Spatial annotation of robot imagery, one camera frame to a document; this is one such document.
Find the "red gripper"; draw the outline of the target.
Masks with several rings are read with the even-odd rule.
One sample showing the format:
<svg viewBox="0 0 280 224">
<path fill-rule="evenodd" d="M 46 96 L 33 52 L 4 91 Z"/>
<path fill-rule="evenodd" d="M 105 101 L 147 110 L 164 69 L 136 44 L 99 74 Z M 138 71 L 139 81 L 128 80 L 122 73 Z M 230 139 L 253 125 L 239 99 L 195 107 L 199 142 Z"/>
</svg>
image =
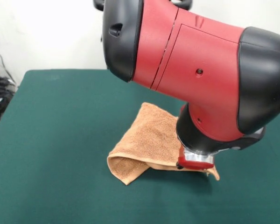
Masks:
<svg viewBox="0 0 280 224">
<path fill-rule="evenodd" d="M 181 147 L 176 164 L 177 169 L 206 170 L 214 167 L 213 155 L 200 155 L 191 152 L 186 147 Z"/>
</svg>

